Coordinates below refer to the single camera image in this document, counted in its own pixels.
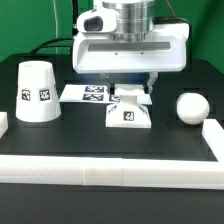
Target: white block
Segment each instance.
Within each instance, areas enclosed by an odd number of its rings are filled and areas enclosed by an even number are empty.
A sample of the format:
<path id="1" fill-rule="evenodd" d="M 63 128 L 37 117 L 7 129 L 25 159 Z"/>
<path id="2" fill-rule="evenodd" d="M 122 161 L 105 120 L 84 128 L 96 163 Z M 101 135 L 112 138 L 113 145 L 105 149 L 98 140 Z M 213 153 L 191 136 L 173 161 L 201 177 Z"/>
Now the white block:
<path id="1" fill-rule="evenodd" d="M 124 160 L 122 186 L 224 189 L 217 162 Z"/>
<path id="2" fill-rule="evenodd" d="M 0 138 L 8 129 L 8 119 L 6 112 L 0 112 Z"/>
<path id="3" fill-rule="evenodd" d="M 224 162 L 224 130 L 215 119 L 206 119 L 202 135 L 219 162 Z"/>
<path id="4" fill-rule="evenodd" d="M 86 158 L 83 185 L 121 186 L 122 159 Z"/>
<path id="5" fill-rule="evenodd" d="M 0 156 L 1 183 L 83 185 L 84 158 Z"/>

